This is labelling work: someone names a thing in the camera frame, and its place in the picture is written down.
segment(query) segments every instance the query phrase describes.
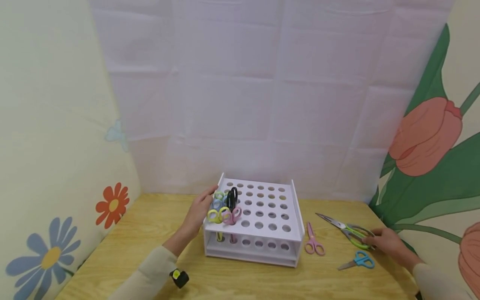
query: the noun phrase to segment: white scissor rack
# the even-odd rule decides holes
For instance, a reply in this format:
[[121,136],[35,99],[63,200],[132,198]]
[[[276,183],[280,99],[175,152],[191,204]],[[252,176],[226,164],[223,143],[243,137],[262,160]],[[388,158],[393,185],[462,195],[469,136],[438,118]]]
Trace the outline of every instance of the white scissor rack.
[[[278,184],[226,178],[218,191],[238,189],[242,215],[235,225],[204,220],[206,256],[296,267],[305,228],[293,180]],[[223,233],[222,242],[216,233]],[[233,234],[236,242],[230,242]]]

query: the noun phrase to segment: metal scissor blade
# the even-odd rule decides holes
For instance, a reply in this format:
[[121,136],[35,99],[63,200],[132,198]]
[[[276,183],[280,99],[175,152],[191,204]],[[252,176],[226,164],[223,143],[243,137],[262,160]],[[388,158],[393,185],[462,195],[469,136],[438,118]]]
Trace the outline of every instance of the metal scissor blade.
[[319,214],[319,213],[315,213],[317,216],[319,216],[320,218],[322,218],[323,220],[327,221],[328,223],[332,224],[333,226],[337,227],[337,228],[340,228],[340,229],[344,229],[344,228],[347,228],[347,226],[345,224],[343,224],[342,222],[339,222],[329,216],[325,216],[325,215],[322,215],[322,214]]
[[351,261],[351,262],[348,262],[346,264],[343,264],[341,265],[340,267],[337,268],[338,271],[341,271],[341,270],[344,270],[344,269],[348,269],[348,268],[351,268],[353,266],[356,266],[356,263],[355,261]]

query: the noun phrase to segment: white backdrop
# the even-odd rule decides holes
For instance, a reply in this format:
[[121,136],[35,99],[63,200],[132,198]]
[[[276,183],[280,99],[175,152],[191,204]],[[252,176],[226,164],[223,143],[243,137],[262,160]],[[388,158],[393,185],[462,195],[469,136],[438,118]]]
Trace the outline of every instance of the white backdrop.
[[453,0],[92,0],[144,192],[369,201]]

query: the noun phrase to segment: green scissors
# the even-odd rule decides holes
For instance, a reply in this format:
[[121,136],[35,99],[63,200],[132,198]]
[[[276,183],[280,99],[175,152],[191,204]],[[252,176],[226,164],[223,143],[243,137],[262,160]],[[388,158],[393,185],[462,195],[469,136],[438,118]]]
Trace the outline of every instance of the green scissors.
[[315,214],[320,218],[324,219],[325,221],[329,222],[333,226],[340,229],[343,232],[343,234],[345,234],[345,236],[350,240],[350,242],[355,246],[359,247],[360,249],[363,249],[363,250],[375,249],[375,247],[364,244],[361,241],[361,239],[367,236],[372,236],[372,237],[375,236],[373,232],[371,232],[370,230],[366,230],[365,228],[358,225],[354,225],[354,224],[344,224],[329,216],[325,216],[319,213],[315,213]]

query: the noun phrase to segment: light blue butterfly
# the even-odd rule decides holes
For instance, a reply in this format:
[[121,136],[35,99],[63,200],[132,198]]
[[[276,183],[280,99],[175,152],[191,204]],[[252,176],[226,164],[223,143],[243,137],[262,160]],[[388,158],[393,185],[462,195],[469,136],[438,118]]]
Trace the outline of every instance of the light blue butterfly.
[[105,135],[105,141],[107,142],[116,142],[120,141],[121,148],[123,151],[128,152],[127,137],[125,133],[121,130],[120,120],[115,121],[115,125],[110,127]]

